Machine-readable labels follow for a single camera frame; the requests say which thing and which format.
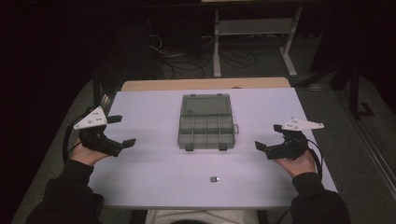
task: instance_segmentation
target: black sleeve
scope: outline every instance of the black sleeve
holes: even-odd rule
[[[347,206],[337,192],[326,190],[315,173],[297,175],[292,180],[299,195],[293,199],[293,224],[350,223]]]
[[[43,201],[26,223],[94,223],[93,192],[88,187],[92,172],[92,166],[68,161],[62,173],[48,182]]]

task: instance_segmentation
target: table leg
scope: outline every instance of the table leg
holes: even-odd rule
[[[219,11],[216,10],[215,16],[215,52],[213,53],[214,77],[221,77],[220,57],[219,57]]]
[[[296,8],[293,20],[290,23],[290,28],[289,28],[286,44],[283,47],[279,48],[280,53],[282,54],[283,61],[285,62],[285,65],[288,68],[289,75],[291,77],[297,76],[297,72],[296,72],[296,70],[294,68],[293,63],[291,62],[291,59],[290,59],[290,56],[289,56],[289,49],[290,49],[290,46],[291,46],[291,42],[292,42],[292,40],[294,38],[294,34],[296,32],[296,28],[297,28],[297,25],[298,25],[298,20],[300,19],[300,15],[301,15],[301,11],[302,10],[303,10],[302,7],[297,7]]]

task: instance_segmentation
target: metal stand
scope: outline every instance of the metal stand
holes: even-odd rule
[[[291,62],[289,50],[291,42],[300,19],[302,7],[297,7],[293,18],[265,19],[265,20],[241,20],[220,21],[219,11],[215,15],[215,50],[213,54],[214,77],[221,77],[219,59],[219,36],[220,35],[263,35],[263,34],[287,34],[287,41],[280,47],[280,53],[291,77],[297,76],[297,72]]]
[[[290,28],[289,28],[289,33],[288,33],[288,38],[285,43],[285,46],[280,47],[280,53],[282,54],[283,61],[285,62],[286,67],[288,68],[289,75],[291,77],[296,77],[297,72],[296,69],[294,68],[293,63],[291,62],[290,56],[289,56],[289,50],[291,46],[291,41],[294,38],[294,34],[296,32],[296,28],[298,25],[298,21],[300,19],[301,11],[303,10],[302,7],[297,7],[296,11],[294,13],[293,21],[290,23]]]

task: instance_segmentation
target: hand-mounted device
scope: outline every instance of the hand-mounted device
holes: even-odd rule
[[[107,117],[103,108],[98,106],[93,111],[88,111],[80,117],[83,117],[83,119],[74,126],[74,129],[79,130],[78,137],[84,147],[109,156],[118,157],[124,148],[134,146],[136,139],[129,139],[119,143],[107,138],[104,134],[107,124],[120,122],[122,116]],[[70,133],[71,128],[68,127],[66,135],[70,135]],[[64,141],[64,161],[67,160],[67,157],[67,144]]]
[[[265,152],[268,160],[284,158],[296,160],[297,158],[302,156],[307,150],[309,150],[315,160],[318,174],[321,178],[321,162],[319,162],[318,156],[315,151],[309,148],[308,141],[310,140],[306,139],[303,132],[301,132],[302,130],[319,128],[324,128],[324,125],[322,123],[314,123],[301,119],[291,119],[284,125],[274,125],[274,131],[276,131],[277,133],[283,133],[285,141],[282,144],[268,147],[267,145],[256,141],[256,148],[259,151]]]

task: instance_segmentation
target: small object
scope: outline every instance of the small object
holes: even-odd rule
[[[218,182],[220,180],[220,178],[212,176],[210,177],[210,182]]]

